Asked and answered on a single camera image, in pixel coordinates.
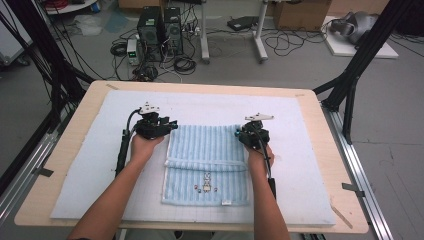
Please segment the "black tape strip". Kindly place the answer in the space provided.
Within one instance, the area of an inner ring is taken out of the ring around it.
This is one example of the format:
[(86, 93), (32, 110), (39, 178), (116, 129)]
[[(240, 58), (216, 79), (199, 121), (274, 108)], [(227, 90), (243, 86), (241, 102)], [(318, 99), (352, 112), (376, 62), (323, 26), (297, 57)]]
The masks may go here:
[(44, 167), (39, 167), (39, 168), (35, 168), (32, 171), (32, 173), (34, 175), (37, 175), (37, 176), (41, 175), (41, 176), (45, 176), (45, 177), (51, 177), (52, 174), (54, 173), (54, 171), (53, 170), (50, 170), (50, 169), (46, 169)]
[(348, 183), (343, 183), (342, 188), (344, 190), (352, 191), (356, 194), (357, 197), (361, 198), (365, 196), (365, 192), (363, 190), (360, 190), (358, 186)]

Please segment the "white power supply unit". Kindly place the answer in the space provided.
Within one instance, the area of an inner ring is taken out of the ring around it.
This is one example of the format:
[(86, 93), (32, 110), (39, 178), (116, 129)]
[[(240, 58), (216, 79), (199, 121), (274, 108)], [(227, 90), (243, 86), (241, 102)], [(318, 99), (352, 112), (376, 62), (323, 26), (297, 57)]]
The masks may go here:
[(136, 39), (129, 39), (127, 41), (127, 57), (129, 64), (132, 66), (140, 63), (138, 41)]

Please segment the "slim black computer tower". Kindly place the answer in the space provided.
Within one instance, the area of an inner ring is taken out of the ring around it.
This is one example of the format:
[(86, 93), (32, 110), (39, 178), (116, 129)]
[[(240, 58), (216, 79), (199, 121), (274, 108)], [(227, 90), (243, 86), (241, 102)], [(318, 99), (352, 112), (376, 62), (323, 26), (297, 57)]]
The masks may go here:
[(183, 54), (181, 14), (179, 7), (166, 7), (164, 9), (165, 45), (173, 55)]

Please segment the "flat black device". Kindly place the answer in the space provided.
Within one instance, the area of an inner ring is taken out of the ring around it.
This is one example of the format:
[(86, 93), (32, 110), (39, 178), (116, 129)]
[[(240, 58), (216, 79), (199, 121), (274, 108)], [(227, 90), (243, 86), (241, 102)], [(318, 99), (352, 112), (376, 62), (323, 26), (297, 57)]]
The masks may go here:
[(241, 31), (246, 29), (251, 29), (259, 21), (259, 18), (256, 16), (243, 16), (236, 19), (229, 20), (227, 26), (234, 31)]

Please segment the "brown cardboard box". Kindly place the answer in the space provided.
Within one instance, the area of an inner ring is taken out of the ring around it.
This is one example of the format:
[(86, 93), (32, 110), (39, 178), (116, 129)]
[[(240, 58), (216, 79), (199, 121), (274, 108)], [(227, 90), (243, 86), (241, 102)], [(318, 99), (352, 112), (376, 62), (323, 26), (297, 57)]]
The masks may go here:
[(281, 30), (319, 31), (332, 0), (296, 0), (277, 3), (274, 25)]

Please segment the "aluminium rail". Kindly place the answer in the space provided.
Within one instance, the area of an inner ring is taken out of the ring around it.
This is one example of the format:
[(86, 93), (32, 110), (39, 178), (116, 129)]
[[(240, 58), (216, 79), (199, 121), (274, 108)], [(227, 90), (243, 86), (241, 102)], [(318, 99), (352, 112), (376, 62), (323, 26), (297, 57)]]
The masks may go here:
[(49, 112), (0, 177), (0, 228), (27, 188), (38, 177), (32, 171), (44, 167), (73, 113), (74, 111), (62, 111), (60, 116), (55, 118), (53, 113)]
[(374, 237), (377, 240), (394, 240), (356, 149), (353, 144), (348, 143), (342, 133), (342, 117), (338, 112), (332, 112), (325, 107), (322, 107), (322, 111), (351, 180), (350, 184), (358, 186), (360, 190), (365, 192), (364, 197), (356, 197), (359, 200), (366, 222), (372, 230)]

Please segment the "black metal frame stand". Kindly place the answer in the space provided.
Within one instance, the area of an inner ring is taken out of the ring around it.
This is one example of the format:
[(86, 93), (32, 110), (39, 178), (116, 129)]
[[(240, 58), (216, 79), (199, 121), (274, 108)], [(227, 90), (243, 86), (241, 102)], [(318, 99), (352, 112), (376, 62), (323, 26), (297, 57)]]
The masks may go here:
[(61, 123), (62, 109), (67, 104), (78, 105), (85, 95), (80, 80), (91, 84), (94, 79), (65, 59), (45, 20), (31, 0), (4, 1), (38, 49), (36, 53), (0, 11), (0, 21), (36, 64), (43, 80), (51, 86), (48, 128), (52, 131)]
[(313, 90), (319, 95), (331, 89), (329, 96), (322, 101), (322, 105), (330, 112), (337, 112), (340, 104), (345, 102), (342, 136), (349, 145), (352, 144), (351, 126), (357, 83), (401, 19), (420, 1), (389, 0), (344, 71), (338, 77)]

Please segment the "blue plastic sheet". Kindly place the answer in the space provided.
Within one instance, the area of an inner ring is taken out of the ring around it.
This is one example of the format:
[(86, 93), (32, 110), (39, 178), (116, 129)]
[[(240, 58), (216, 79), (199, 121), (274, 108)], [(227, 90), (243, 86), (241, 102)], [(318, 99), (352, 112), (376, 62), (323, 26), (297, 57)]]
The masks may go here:
[(112, 12), (104, 29), (109, 33), (118, 33), (123, 30), (129, 20), (121, 12)]

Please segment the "white floor board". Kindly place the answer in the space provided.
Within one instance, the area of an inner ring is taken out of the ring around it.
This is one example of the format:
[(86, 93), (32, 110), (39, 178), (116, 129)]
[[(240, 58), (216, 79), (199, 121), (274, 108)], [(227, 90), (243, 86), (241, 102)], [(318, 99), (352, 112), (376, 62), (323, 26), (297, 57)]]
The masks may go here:
[[(326, 16), (322, 26), (322, 33), (326, 36), (325, 42), (330, 52), (334, 56), (353, 57), (357, 52), (355, 47), (339, 33), (331, 32), (329, 30), (330, 22), (333, 19), (334, 16)], [(397, 59), (398, 53), (393, 50), (387, 43), (384, 43), (375, 57), (380, 59)]]

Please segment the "blue striped towel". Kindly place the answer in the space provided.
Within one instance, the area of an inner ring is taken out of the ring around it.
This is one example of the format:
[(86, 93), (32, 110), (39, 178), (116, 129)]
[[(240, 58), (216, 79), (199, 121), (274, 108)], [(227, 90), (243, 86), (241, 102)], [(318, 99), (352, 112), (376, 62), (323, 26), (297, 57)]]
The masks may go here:
[(249, 203), (247, 163), (236, 127), (181, 125), (171, 132), (162, 202), (179, 206)]

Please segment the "round white table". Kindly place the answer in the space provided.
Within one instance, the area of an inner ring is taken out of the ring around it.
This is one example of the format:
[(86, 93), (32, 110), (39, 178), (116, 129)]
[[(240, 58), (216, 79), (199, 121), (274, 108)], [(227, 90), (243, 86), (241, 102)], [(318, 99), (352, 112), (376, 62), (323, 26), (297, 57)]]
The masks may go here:
[(89, 8), (93, 13), (98, 13), (101, 11), (101, 6), (98, 0), (84, 0), (83, 3), (68, 4), (62, 9), (57, 9), (57, 8), (46, 9), (46, 12), (48, 15), (57, 15), (57, 14), (64, 14), (64, 13), (79, 11), (85, 8)]

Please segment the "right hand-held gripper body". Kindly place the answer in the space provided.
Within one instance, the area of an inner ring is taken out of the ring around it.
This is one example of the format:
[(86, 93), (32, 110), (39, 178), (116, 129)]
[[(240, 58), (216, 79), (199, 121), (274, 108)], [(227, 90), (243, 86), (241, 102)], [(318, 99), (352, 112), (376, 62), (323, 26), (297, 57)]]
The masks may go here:
[(272, 120), (272, 115), (257, 113), (247, 116), (247, 123), (240, 129), (240, 142), (249, 148), (259, 150), (270, 141), (269, 131), (263, 128), (263, 120)]

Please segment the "clear plastic bag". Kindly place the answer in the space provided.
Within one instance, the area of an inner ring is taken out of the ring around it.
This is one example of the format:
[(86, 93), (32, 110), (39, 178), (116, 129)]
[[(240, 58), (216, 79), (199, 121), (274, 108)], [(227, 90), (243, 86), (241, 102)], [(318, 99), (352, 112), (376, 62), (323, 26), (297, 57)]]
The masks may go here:
[(74, 18), (76, 26), (83, 36), (97, 36), (101, 33), (101, 19), (92, 15), (77, 15)]

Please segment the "person's right hand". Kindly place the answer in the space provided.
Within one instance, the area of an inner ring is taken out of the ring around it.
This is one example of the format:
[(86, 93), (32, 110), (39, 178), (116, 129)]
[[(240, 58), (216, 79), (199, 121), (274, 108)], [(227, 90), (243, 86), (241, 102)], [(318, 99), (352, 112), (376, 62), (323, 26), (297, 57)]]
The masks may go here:
[[(247, 148), (248, 152), (248, 166), (251, 175), (259, 174), (260, 176), (266, 176), (268, 173), (265, 158), (261, 151), (257, 151), (251, 148)], [(274, 163), (274, 153), (270, 146), (266, 146), (266, 153), (269, 157), (270, 166)]]

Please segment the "large black computer tower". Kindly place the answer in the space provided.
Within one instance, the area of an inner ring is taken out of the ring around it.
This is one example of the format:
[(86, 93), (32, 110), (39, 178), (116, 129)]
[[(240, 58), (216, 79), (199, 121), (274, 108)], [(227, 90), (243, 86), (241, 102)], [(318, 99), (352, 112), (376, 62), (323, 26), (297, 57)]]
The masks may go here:
[(147, 59), (160, 62), (162, 60), (161, 46), (165, 40), (165, 33), (159, 6), (145, 6), (142, 9), (137, 31)]

